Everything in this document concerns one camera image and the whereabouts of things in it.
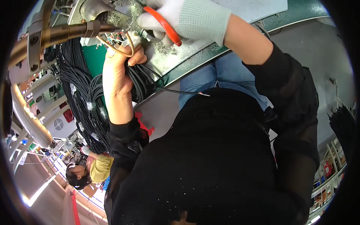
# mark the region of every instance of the red-handled scissors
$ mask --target red-handled scissors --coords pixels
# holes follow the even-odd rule
[[[165,33],[168,35],[170,40],[175,43],[175,45],[177,46],[182,45],[180,37],[164,17],[162,17],[157,11],[155,11],[154,9],[148,6],[145,6],[144,10],[150,13],[150,15],[152,15],[160,23],[160,25],[164,28]]]

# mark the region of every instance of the factory floor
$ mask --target factory floor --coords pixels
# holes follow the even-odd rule
[[[318,109],[318,150],[322,152],[334,133],[327,116],[335,108],[335,86],[329,79],[333,77],[339,86],[339,98],[347,106],[354,103],[354,81],[351,65],[337,29],[316,19],[300,22],[282,28],[271,40],[285,53],[289,53],[304,67],[308,67],[319,95]],[[180,82],[168,86],[179,90]],[[153,126],[155,131],[150,141],[163,136],[171,127],[179,112],[178,94],[159,92],[141,103],[135,111],[141,112],[145,126]]]

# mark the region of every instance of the black shirt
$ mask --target black shirt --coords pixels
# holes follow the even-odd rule
[[[168,224],[181,211],[197,225],[307,221],[319,167],[311,73],[276,45],[263,65],[245,66],[274,105],[272,123],[251,96],[215,87],[204,91],[210,97],[190,98],[171,129],[150,143],[135,117],[110,124],[109,224]],[[278,134],[276,161],[268,128]]]

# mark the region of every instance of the green workbench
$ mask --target green workbench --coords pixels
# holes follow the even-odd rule
[[[264,28],[270,32],[293,23],[327,16],[329,16],[329,13],[319,0],[288,0],[287,11],[262,19],[260,22]],[[203,49],[165,74],[163,76],[166,81],[165,85],[171,84],[190,71],[228,50],[225,46],[222,48],[209,46]],[[96,49],[96,46],[86,46],[83,47],[83,52],[91,75],[95,77],[102,73],[106,49]]]

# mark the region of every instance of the worker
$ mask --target worker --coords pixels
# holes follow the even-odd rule
[[[305,224],[319,167],[318,95],[309,69],[209,0],[146,4],[180,36],[232,52],[180,81],[181,91],[209,96],[180,95],[173,125],[150,143],[134,117],[126,58],[107,53],[103,86],[114,154],[104,205],[109,224]],[[164,31],[148,13],[137,23],[157,36]],[[146,60],[138,47],[128,64]],[[277,133],[275,157],[269,128]]]
[[[105,154],[96,154],[88,146],[80,150],[87,155],[86,163],[70,163],[66,167],[66,180],[77,190],[87,185],[101,183],[110,176],[110,168],[114,158]]]

